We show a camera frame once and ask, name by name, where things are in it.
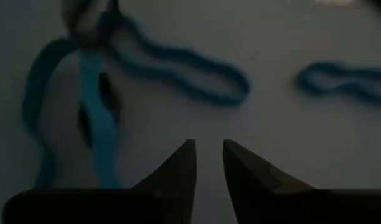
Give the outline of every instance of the gray table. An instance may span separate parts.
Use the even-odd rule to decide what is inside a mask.
[[[125,104],[117,157],[125,187],[196,139],[193,222],[236,223],[222,162],[222,140],[234,139],[312,186],[381,188],[381,109],[347,97],[316,100],[292,87],[294,74],[319,59],[381,66],[376,11],[361,2],[335,8],[312,0],[137,0],[121,7],[156,40],[230,61],[253,83],[241,108],[216,108],[105,61]],[[64,33],[58,1],[0,1],[0,212],[39,168],[37,145],[21,126],[22,93],[39,50]],[[76,62],[73,55],[57,69],[40,126],[58,152],[54,185],[97,187],[76,124]]]

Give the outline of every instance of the blue rope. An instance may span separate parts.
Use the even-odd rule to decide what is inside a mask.
[[[332,88],[325,88],[313,81],[313,75],[317,73],[323,73],[329,77],[359,78],[381,83],[380,69],[349,68],[334,62],[316,62],[308,65],[298,73],[296,84],[298,88],[313,96],[345,93],[364,102],[381,104],[381,93],[374,86],[352,80]]]
[[[95,50],[80,51],[81,101],[90,119],[93,163],[101,187],[118,189],[121,184],[115,169],[116,126],[102,102],[99,75],[102,72],[100,54]]]
[[[99,44],[102,44],[103,47],[106,47],[113,59],[117,60],[123,69],[139,77],[168,82],[176,88],[183,90],[189,96],[195,96],[216,105],[237,106],[244,102],[250,92],[250,84],[238,69],[226,63],[214,62],[190,50],[161,47],[150,41],[129,17],[123,16],[118,11],[116,4],[111,4],[110,7],[116,10],[111,10],[101,15],[98,25],[100,41],[96,41],[95,45],[99,46]],[[106,34],[112,33],[117,24],[126,28],[147,54],[160,59],[188,63],[206,72],[219,73],[223,78],[233,80],[240,87],[240,93],[229,95],[212,91],[197,86],[195,83],[188,81],[185,76],[169,68],[152,67],[131,61],[124,54],[116,51],[108,42],[105,42],[105,40],[108,40]],[[61,38],[51,41],[37,56],[27,79],[22,106],[22,118],[28,132],[40,144],[42,149],[42,162],[34,184],[35,189],[49,188],[55,174],[55,154],[45,143],[38,129],[41,105],[47,82],[61,59],[76,51],[76,49],[77,46],[74,42],[68,39]],[[100,178],[101,187],[110,189],[120,188],[121,185],[114,163],[116,144],[115,122],[112,115],[103,105],[99,92],[99,75],[101,73],[100,54],[95,49],[83,49],[80,51],[79,57],[81,101],[90,120],[95,172]]]
[[[47,82],[52,72],[62,58],[74,52],[76,46],[68,39],[51,41],[40,52],[32,64],[27,77],[26,92],[22,105],[22,120],[28,133],[41,147],[41,168],[33,188],[44,189],[50,187],[55,175],[55,153],[45,143],[38,129],[42,100],[45,95]]]

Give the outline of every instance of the blue strap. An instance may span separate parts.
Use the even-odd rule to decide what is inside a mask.
[[[97,51],[80,51],[81,101],[90,120],[94,169],[104,189],[118,189],[121,184],[115,169],[116,126],[102,102],[99,89],[101,58]]]
[[[316,62],[308,65],[298,73],[296,84],[298,88],[313,96],[345,93],[362,101],[381,104],[381,92],[378,91],[378,86],[369,85],[367,82],[356,82],[352,80],[332,88],[325,88],[313,81],[313,75],[318,73],[324,73],[329,77],[359,78],[379,84],[381,83],[380,69],[349,68],[339,63]]]
[[[60,60],[75,50],[76,46],[70,40],[62,38],[51,41],[37,56],[27,77],[22,119],[27,131],[39,143],[42,157],[41,167],[34,184],[35,189],[50,187],[55,174],[55,154],[45,143],[38,129],[45,88]]]
[[[219,74],[222,78],[228,79],[238,85],[239,93],[226,94],[203,88],[189,81],[185,75],[164,67],[154,67],[132,60],[124,53],[118,52],[114,47],[109,46],[111,56],[119,62],[123,70],[132,75],[150,78],[162,82],[168,82],[174,87],[184,91],[189,96],[197,97],[215,105],[237,106],[245,101],[250,92],[250,83],[237,68],[222,62],[209,60],[191,50],[163,47],[148,39],[136,23],[122,15],[120,12],[105,12],[100,19],[99,29],[101,32],[109,29],[112,24],[119,23],[125,29],[126,34],[130,34],[138,42],[141,50],[150,56],[162,60],[186,63],[207,73]]]

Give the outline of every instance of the blue loop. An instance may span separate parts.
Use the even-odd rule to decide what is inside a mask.
[[[250,92],[250,83],[237,68],[227,63],[214,62],[213,60],[209,60],[191,50],[169,48],[155,44],[141,32],[132,19],[122,15],[120,12],[103,13],[100,19],[100,30],[102,31],[104,27],[111,26],[117,21],[119,21],[119,25],[125,29],[126,34],[131,34],[138,42],[141,49],[150,56],[162,60],[186,63],[205,72],[218,73],[222,78],[229,79],[238,85],[240,93],[225,94],[208,88],[203,88],[190,82],[184,75],[175,70],[143,65],[142,63],[131,60],[125,54],[121,54],[115,48],[109,46],[108,50],[111,53],[111,56],[119,62],[122,69],[139,77],[168,82],[176,88],[184,91],[189,96],[198,97],[201,100],[208,101],[215,105],[237,106],[245,101],[245,98]]]
[[[27,77],[26,92],[22,104],[22,120],[27,131],[41,147],[41,167],[34,188],[44,189],[51,185],[55,175],[55,153],[39,133],[38,123],[47,82],[62,58],[74,52],[76,46],[68,39],[51,41],[38,54]]]
[[[325,88],[324,86],[313,81],[313,75],[317,73],[324,73],[330,77],[362,78],[381,83],[380,69],[348,68],[339,63],[316,62],[308,65],[298,73],[296,77],[296,84],[298,88],[313,96],[325,96],[332,93],[345,93],[362,101],[381,104],[381,93],[370,85],[364,85],[363,82],[347,82],[335,86],[334,88]]]

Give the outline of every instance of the metal tool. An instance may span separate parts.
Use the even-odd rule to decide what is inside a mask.
[[[3,223],[190,224],[196,166],[195,141],[187,140],[131,189],[30,190],[8,201]]]
[[[319,190],[231,140],[223,163],[239,224],[381,223],[381,190]]]

